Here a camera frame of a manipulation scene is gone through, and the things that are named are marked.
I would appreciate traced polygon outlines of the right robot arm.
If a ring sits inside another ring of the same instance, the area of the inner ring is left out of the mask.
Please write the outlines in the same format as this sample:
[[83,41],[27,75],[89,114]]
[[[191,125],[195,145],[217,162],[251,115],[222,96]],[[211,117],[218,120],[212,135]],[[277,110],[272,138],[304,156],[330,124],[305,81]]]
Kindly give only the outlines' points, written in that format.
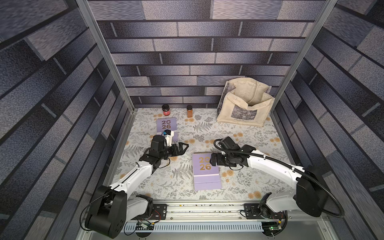
[[324,182],[317,179],[314,171],[274,159],[249,145],[240,147],[230,137],[215,140],[214,146],[220,153],[212,154],[212,166],[260,170],[292,188],[281,193],[267,193],[262,197],[259,212],[263,218],[284,211],[301,210],[312,217],[319,217],[325,212],[329,194],[325,191]]

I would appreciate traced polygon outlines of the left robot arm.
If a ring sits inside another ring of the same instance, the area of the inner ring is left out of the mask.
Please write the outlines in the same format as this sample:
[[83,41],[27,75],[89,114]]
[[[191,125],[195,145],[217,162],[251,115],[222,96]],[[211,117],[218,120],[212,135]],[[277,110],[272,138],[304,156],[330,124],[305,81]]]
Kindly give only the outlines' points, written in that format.
[[186,153],[189,144],[173,143],[173,134],[165,131],[162,135],[155,135],[134,169],[108,187],[96,189],[95,197],[81,213],[86,217],[79,220],[84,231],[94,231],[114,239],[125,229],[127,221],[152,214],[151,197],[137,195],[130,200],[129,196],[160,167],[162,160]]

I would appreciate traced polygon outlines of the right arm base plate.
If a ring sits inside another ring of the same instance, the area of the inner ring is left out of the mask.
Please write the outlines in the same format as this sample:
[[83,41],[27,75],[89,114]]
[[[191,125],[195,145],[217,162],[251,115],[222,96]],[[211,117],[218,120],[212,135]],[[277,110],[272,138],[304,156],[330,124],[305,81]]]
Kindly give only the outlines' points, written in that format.
[[275,213],[266,205],[260,207],[259,204],[244,204],[241,213],[247,220],[285,220],[287,216],[284,211]]

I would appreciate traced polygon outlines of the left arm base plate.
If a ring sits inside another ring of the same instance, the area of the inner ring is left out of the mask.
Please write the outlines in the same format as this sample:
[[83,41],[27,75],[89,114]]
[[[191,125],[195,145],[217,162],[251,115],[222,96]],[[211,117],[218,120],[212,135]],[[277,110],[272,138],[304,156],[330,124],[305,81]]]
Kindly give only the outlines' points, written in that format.
[[167,209],[167,204],[154,204],[151,213],[144,213],[136,218],[139,220],[162,221],[167,218]]

